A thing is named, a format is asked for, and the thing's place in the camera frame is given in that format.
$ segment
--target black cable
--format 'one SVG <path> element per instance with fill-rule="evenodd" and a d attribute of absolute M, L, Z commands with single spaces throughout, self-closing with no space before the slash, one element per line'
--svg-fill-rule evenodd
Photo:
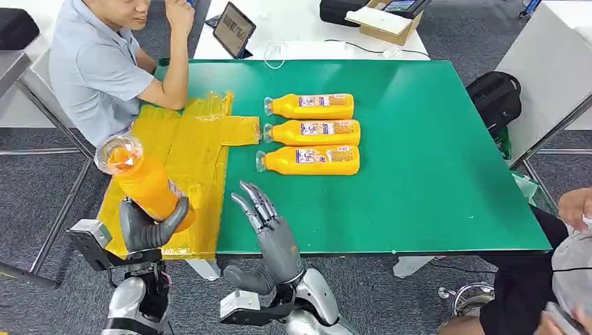
<path fill-rule="evenodd" d="M 450 266 L 447 266 L 447 265 L 437 265 L 437 264 L 434 264 L 432 262 L 428 262 L 428 264 L 430 264 L 432 267 L 443 267 L 443 268 L 446 268 L 446 269 L 455 269 L 455 270 L 459 270 L 459 271 L 463 271 L 463 272 L 469 272 L 469 273 L 472 273 L 472 274 L 496 274 L 497 273 L 495 271 L 473 271 L 473 270 L 461 269 L 460 267 L 450 267 Z M 571 267 L 569 269 L 553 270 L 553 273 L 555 273 L 555 272 L 579 271 L 579 270 L 592 270 L 592 267 Z"/>
<path fill-rule="evenodd" d="M 351 43 L 351 42 L 348 42 L 348 41 L 346 41 L 346 40 L 334 40 L 334 39 L 329 39 L 329 40 L 325 40 L 325 42 L 343 42 L 343 43 L 345 43 L 345 44 L 352 45 L 352 46 L 354 46 L 354 47 L 357 47 L 357 48 L 360 48 L 360 49 L 364 50 L 365 52 L 371 52 L 371 53 L 373 53 L 373 54 L 382 54 L 382 53 L 384 52 L 384 51 L 376 51 L 376 50 L 370 50 L 370 49 L 366 49 L 365 47 L 360 47 L 359 45 L 357 45 L 357 44 L 354 44 L 354 43 Z M 426 56 L 427 58 L 429 58 L 429 55 L 428 55 L 428 54 L 426 54 L 425 52 L 421 52 L 421 51 L 415 51 L 415 50 L 405 50 L 405 49 L 401 49 L 401 51 L 402 51 L 402 52 L 412 52 L 412 53 L 415 53 L 415 54 L 423 54 L 424 56 Z"/>
<path fill-rule="evenodd" d="M 553 270 L 553 273 L 555 273 L 555 272 L 579 271 L 579 270 L 592 270 L 592 267 L 572 267 L 570 269 Z"/>
<path fill-rule="evenodd" d="M 445 269 L 454 269 L 454 270 L 459 270 L 459 271 L 463 271 L 463 272 L 468 272 L 470 274 L 496 274 L 497 272 L 495 271 L 473 271 L 473 270 L 467 270 L 467 269 L 461 269 L 460 267 L 451 267 L 451 266 L 447 266 L 447 265 L 437 265 L 434 264 L 432 262 L 428 262 L 427 264 L 431 265 L 432 267 L 443 267 Z"/>
<path fill-rule="evenodd" d="M 167 323 L 168 323 L 168 327 L 170 328 L 171 335 L 175 335 L 175 331 L 172 330 L 172 325 L 170 324 L 170 320 L 167 320 Z"/>
<path fill-rule="evenodd" d="M 111 272 L 111 269 L 107 269 L 107 280 L 109 280 L 109 285 L 111 285 L 112 288 L 117 288 L 117 285 L 113 282 L 113 273 Z"/>
<path fill-rule="evenodd" d="M 425 52 L 415 51 L 415 50 L 405 50 L 405 49 L 401 49 L 401 51 L 404 51 L 404 52 L 413 52 L 413 53 L 416 53 L 416 54 L 423 54 L 424 56 L 426 56 L 427 58 L 429 58 L 429 55 L 426 54 Z"/>
<path fill-rule="evenodd" d="M 360 48 L 360 49 L 362 49 L 362 50 L 364 50 L 366 52 L 372 52 L 373 54 L 382 54 L 383 53 L 383 51 L 368 50 L 365 47 L 360 47 L 357 44 L 353 44 L 351 42 L 347 42 L 347 41 L 344 41 L 344 40 L 332 40 L 332 39 L 329 39 L 329 40 L 325 40 L 325 42 L 344 42 L 345 44 L 353 45 L 354 47 L 358 47 L 358 48 Z"/>

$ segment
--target phone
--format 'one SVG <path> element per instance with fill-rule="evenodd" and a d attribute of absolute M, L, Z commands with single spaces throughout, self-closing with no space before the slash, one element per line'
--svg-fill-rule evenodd
<path fill-rule="evenodd" d="M 205 20 L 204 23 L 212 28 L 216 28 L 216 26 L 218 25 L 218 22 L 220 22 L 220 17 L 222 17 L 222 15 L 218 14 L 216 16 L 209 18 L 208 20 Z"/>
<path fill-rule="evenodd" d="M 548 312 L 565 335 L 588 335 L 586 328 L 554 302 L 547 302 L 545 311 Z"/>

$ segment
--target bottle label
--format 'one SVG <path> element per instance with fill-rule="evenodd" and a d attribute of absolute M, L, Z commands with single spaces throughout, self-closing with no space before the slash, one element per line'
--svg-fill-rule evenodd
<path fill-rule="evenodd" d="M 296 149 L 296 163 L 325 163 L 327 158 L 314 149 Z"/>
<path fill-rule="evenodd" d="M 178 187 L 173 180 L 168 179 L 168 189 L 173 192 L 177 197 L 184 197 L 185 193 Z"/>
<path fill-rule="evenodd" d="M 325 94 L 322 96 L 300 96 L 298 105 L 300 107 L 314 106 L 335 106 L 345 105 L 347 103 L 345 94 Z"/>
<path fill-rule="evenodd" d="M 351 134 L 353 132 L 354 123 L 352 121 L 302 122 L 300 124 L 302 135 Z"/>
<path fill-rule="evenodd" d="M 327 150 L 329 162 L 349 162 L 353 161 L 353 151 L 350 146 L 342 145 L 337 150 Z"/>

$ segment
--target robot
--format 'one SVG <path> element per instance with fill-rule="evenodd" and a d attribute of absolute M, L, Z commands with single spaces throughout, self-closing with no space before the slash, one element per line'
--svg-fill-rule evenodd
<path fill-rule="evenodd" d="M 250 201 L 232 193 L 257 235 L 264 265 L 243 272 L 234 265 L 224 269 L 224 277 L 238 287 L 220 305 L 222 323 L 266 325 L 278 320 L 287 335 L 358 335 L 340 314 L 325 277 L 317 269 L 306 269 L 292 230 L 278 215 L 273 203 L 256 185 L 240 182 Z M 276 295 L 269 307 L 259 306 L 258 295 Z"/>
<path fill-rule="evenodd" d="M 173 213 L 158 225 L 129 199 L 119 205 L 121 232 L 129 254 L 125 260 L 105 250 L 111 235 L 99 220 L 80 220 L 66 234 L 96 271 L 125 267 L 124 281 L 116 286 L 101 335 L 164 334 L 169 316 L 171 284 L 160 250 L 183 221 L 189 200 L 182 197 Z"/>
<path fill-rule="evenodd" d="M 253 272 L 233 265 L 224 269 L 224 277 L 241 290 L 221 301 L 221 322 L 261 326 L 278 320 L 285 325 L 287 335 L 358 335 L 339 314 L 323 275 L 303 265 L 292 230 L 273 203 L 253 184 L 241 181 L 240 187 L 250 201 L 236 193 L 231 198 L 243 209 L 257 235 L 264 265 Z M 160 247 L 170 240 L 188 207 L 188 199 L 182 197 L 168 218 L 155 223 L 134 202 L 123 200 L 119 220 L 129 252 L 125 260 L 105 250 L 112 238 L 99 220 L 80 220 L 67 231 L 96 271 L 110 274 L 111 269 L 126 268 L 124 281 L 111 298 L 102 335 L 164 334 L 171 280 Z M 276 295 L 272 303 L 261 307 L 258 296 L 273 290 Z"/>

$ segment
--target yellow plastic bag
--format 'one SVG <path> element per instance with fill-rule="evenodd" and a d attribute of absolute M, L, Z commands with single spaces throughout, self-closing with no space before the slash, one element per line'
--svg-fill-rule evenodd
<path fill-rule="evenodd" d="M 258 117 L 231 117 L 231 92 L 224 97 L 210 93 L 188 103 L 183 115 L 144 105 L 132 127 L 132 135 L 147 153 L 163 160 L 169 177 L 189 196 L 195 222 L 173 234 L 163 247 L 165 259 L 215 258 L 224 193 L 227 145 L 256 144 Z M 119 226 L 119 202 L 125 197 L 111 181 L 98 218 L 113 236 L 107 249 L 119 257 L 127 250 Z"/>

